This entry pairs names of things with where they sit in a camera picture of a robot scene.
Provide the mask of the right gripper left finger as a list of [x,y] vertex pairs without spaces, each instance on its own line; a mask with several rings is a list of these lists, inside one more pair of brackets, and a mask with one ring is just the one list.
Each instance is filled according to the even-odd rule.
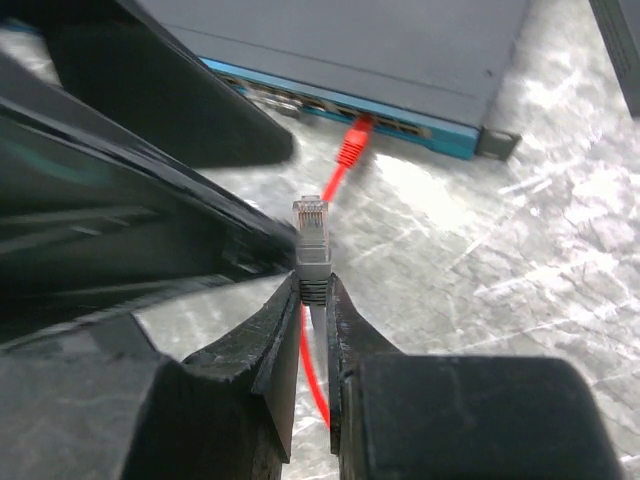
[[299,289],[182,361],[130,313],[1,355],[5,479],[277,479],[291,455]]

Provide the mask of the large black network switch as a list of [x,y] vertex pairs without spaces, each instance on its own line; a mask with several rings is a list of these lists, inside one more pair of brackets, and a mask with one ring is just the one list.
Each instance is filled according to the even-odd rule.
[[447,156],[508,158],[487,120],[526,1],[148,1],[225,81],[278,109],[349,123]]

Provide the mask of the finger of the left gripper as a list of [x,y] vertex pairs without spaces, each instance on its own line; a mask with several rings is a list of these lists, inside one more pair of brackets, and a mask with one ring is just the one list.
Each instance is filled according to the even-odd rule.
[[269,277],[295,232],[203,168],[289,160],[292,135],[134,1],[5,1],[59,81],[1,58],[1,338]]

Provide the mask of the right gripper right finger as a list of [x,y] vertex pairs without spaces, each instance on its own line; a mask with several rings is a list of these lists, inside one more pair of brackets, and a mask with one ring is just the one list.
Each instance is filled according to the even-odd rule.
[[620,479],[583,376],[544,356],[409,355],[328,287],[331,450],[344,479]]

